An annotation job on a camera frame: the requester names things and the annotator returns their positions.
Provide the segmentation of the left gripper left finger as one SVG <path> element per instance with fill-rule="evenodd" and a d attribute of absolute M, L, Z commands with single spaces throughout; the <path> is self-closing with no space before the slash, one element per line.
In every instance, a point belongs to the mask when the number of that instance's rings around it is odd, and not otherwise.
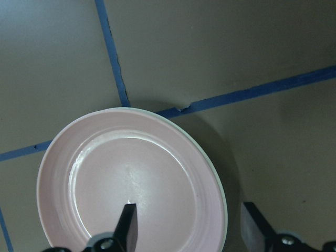
<path fill-rule="evenodd" d="M 94 235 L 83 251 L 135 251 L 137 240 L 137 205 L 125 204 L 115 230 Z"/>

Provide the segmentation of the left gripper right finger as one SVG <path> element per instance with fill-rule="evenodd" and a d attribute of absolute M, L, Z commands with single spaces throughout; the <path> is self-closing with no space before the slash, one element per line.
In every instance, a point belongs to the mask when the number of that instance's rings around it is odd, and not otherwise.
<path fill-rule="evenodd" d="M 248 251 L 317 251 L 295 235 L 277 233 L 252 202 L 241 204 L 240 233 Z"/>

